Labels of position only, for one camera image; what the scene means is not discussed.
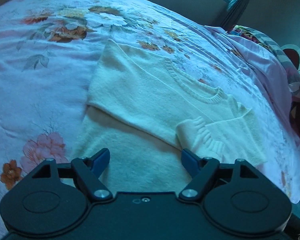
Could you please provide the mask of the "floral pillow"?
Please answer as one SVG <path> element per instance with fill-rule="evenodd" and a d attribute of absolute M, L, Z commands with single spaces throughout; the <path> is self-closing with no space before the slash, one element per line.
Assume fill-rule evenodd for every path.
<path fill-rule="evenodd" d="M 244 37 L 247 40 L 253 41 L 270 51 L 286 70 L 289 89 L 292 94 L 292 100 L 294 102 L 300 102 L 300 74 L 298 73 L 298 70 L 295 68 L 291 60 L 281 49 L 282 46 L 279 46 L 277 42 L 272 40 L 266 34 L 253 28 L 241 25 L 234 25 L 228 31 L 228 33 L 230 35 Z"/>

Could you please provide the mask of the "white knit sweater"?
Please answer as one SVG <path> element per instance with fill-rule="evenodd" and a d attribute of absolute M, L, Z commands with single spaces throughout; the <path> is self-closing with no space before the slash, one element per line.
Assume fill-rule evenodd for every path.
<path fill-rule="evenodd" d="M 223 163 L 266 162 L 254 112 L 169 58 L 109 40 L 91 79 L 71 158 L 110 150 L 112 191 L 180 191 L 190 176 L 181 150 Z"/>

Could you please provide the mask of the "pink blanket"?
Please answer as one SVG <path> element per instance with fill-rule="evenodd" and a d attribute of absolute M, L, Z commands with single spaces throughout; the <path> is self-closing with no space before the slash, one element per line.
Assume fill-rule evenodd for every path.
<path fill-rule="evenodd" d="M 205 29 L 217 35 L 217 38 L 234 48 L 243 61 L 253 70 L 258 81 L 267 91 L 273 106 L 288 115 L 291 109 L 292 95 L 287 74 L 278 59 L 266 48 L 241 36 L 230 35 L 220 27 L 205 26 Z"/>

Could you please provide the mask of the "white red headboard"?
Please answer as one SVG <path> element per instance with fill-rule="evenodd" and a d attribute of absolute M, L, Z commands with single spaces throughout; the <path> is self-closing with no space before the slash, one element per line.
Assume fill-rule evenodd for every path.
<path fill-rule="evenodd" d="M 300 74 L 300 48 L 294 44 L 286 44 L 281 47 L 286 56 L 291 60 Z"/>

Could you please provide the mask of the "floral bed sheet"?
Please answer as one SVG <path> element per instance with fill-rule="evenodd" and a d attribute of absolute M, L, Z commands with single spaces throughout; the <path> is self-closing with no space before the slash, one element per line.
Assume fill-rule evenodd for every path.
<path fill-rule="evenodd" d="M 0 6 L 0 201 L 44 160 L 73 160 L 89 85 L 109 40 L 169 58 L 251 109 L 266 153 L 256 168 L 290 201 L 300 200 L 300 138 L 289 114 L 205 25 L 147 0 L 12 0 Z M 0 217 L 0 239 L 6 233 Z"/>

